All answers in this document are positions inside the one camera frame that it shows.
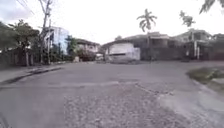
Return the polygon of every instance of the roof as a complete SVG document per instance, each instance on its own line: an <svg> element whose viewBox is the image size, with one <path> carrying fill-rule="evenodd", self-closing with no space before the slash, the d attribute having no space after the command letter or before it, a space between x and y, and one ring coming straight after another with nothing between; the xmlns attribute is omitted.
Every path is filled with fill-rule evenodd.
<svg viewBox="0 0 224 128"><path fill-rule="evenodd" d="M151 39L169 39L170 37L167 34L161 34L159 32L151 32L148 34ZM147 38L147 35L135 35L135 36L130 36L126 37L124 39L137 39L137 38Z"/></svg>
<svg viewBox="0 0 224 128"><path fill-rule="evenodd" d="M214 34L213 37L217 37L217 38L224 38L224 34Z"/></svg>
<svg viewBox="0 0 224 128"><path fill-rule="evenodd" d="M189 37L191 35L191 33L201 33L201 34L205 34L207 36L212 36L211 34L206 32L205 30L189 29L187 32L184 32L184 33L179 34L177 36L171 37L171 39L178 40L180 42L185 42L185 41L183 41L183 38Z"/></svg>
<svg viewBox="0 0 224 128"><path fill-rule="evenodd" d="M152 32L148 34L149 37L151 39L169 39L170 37L166 34L160 34L159 32ZM118 43L132 43L135 46L140 46L141 44L143 44L144 42L146 42L147 40L147 35L135 35L135 36L130 36L130 37L126 37L123 38L121 40L115 40L109 43L106 43L104 45L101 46L100 48L100 52L103 52L103 50L105 50L106 48L110 47L113 44L118 44Z"/></svg>
<svg viewBox="0 0 224 128"><path fill-rule="evenodd" d="M100 46L100 44L98 44L98 43L91 42L91 41L88 41L88 40L85 40L85 39L76 38L75 40L77 41L77 44L87 44L87 45L98 45L98 46Z"/></svg>

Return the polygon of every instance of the street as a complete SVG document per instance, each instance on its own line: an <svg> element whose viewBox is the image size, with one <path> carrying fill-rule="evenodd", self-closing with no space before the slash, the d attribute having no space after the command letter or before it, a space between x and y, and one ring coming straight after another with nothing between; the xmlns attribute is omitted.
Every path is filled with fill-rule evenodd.
<svg viewBox="0 0 224 128"><path fill-rule="evenodd" d="M223 96L185 75L223 64L65 64L2 86L0 113L12 128L224 128Z"/></svg>

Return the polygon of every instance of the utility pole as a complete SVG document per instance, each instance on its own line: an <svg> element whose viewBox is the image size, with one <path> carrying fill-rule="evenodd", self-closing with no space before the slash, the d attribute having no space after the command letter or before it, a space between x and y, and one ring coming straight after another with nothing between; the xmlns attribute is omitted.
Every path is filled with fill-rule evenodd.
<svg viewBox="0 0 224 128"><path fill-rule="evenodd" d="M47 63L50 64L50 47L51 47L51 20L49 20L48 32L50 33L49 38L47 40Z"/></svg>
<svg viewBox="0 0 224 128"><path fill-rule="evenodd" d="M42 10L43 10L43 13L44 13L44 22L43 22L43 28L42 28L42 32L41 32L41 64L43 64L43 53L44 53L44 45L45 45L45 36L47 34L47 30L46 30L46 23L47 23L47 19L50 17L50 5L52 4L52 0L47 0L47 3L46 3L46 8L44 8L43 6L43 2L42 0L39 0L40 4L41 4L41 7L42 7Z"/></svg>
<svg viewBox="0 0 224 128"><path fill-rule="evenodd" d="M60 42L60 39L61 39L61 28L59 28L59 32L58 32L58 46L59 46L59 58L61 59L61 42Z"/></svg>

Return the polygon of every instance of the sidewalk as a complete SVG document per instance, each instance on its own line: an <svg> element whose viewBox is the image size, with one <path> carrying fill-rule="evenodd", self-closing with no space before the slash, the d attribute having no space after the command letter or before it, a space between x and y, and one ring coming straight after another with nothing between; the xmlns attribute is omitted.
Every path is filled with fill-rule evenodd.
<svg viewBox="0 0 224 128"><path fill-rule="evenodd" d="M0 71L0 83L16 77L22 77L34 74L35 71L46 72L48 70L54 70L60 67L61 66L58 65L50 65L50 66L22 67L22 68L3 70Z"/></svg>

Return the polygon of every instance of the foliage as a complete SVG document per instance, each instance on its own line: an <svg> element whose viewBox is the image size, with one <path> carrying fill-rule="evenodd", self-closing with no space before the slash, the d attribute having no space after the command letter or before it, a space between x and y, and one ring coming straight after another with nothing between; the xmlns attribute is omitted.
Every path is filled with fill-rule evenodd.
<svg viewBox="0 0 224 128"><path fill-rule="evenodd" d="M0 22L0 49L7 50L16 47L16 42L12 38L14 35L13 29Z"/></svg>
<svg viewBox="0 0 224 128"><path fill-rule="evenodd" d="M145 32L145 29L148 31L151 29L151 22L155 24L155 19L157 19L157 17L152 15L152 12L148 12L148 9L145 9L145 14L139 16L137 20L139 19L141 19L139 27Z"/></svg>
<svg viewBox="0 0 224 128"><path fill-rule="evenodd" d="M121 40L121 39L122 39L121 36L117 36L117 37L115 38L115 40Z"/></svg>
<svg viewBox="0 0 224 128"><path fill-rule="evenodd" d="M14 39L22 49L30 46L32 38L39 35L38 30L34 30L28 23L25 23L23 20L19 20L19 22L15 23L14 25L9 24L9 26L11 26L11 28L15 31Z"/></svg>
<svg viewBox="0 0 224 128"><path fill-rule="evenodd" d="M72 36L68 36L66 38L66 41L67 41L67 53L74 59L77 50L77 42L75 38L73 38Z"/></svg>
<svg viewBox="0 0 224 128"><path fill-rule="evenodd" d="M62 60L63 51L61 50L60 43L52 44L52 48L50 49L50 58L52 62L57 62Z"/></svg>
<svg viewBox="0 0 224 128"><path fill-rule="evenodd" d="M94 61L96 54L89 50L79 49L77 50L77 55L82 61Z"/></svg>
<svg viewBox="0 0 224 128"><path fill-rule="evenodd" d="M224 84L215 80L224 78L223 67L194 69L187 72L187 75L217 92L224 93Z"/></svg>
<svg viewBox="0 0 224 128"><path fill-rule="evenodd" d="M195 23L193 17L186 15L183 11L180 11L180 18L183 20L183 25L187 25L187 27L191 27Z"/></svg>
<svg viewBox="0 0 224 128"><path fill-rule="evenodd" d="M201 7L200 14L202 12L208 12L216 1L218 1L222 8L224 8L224 0L205 0L204 4Z"/></svg>

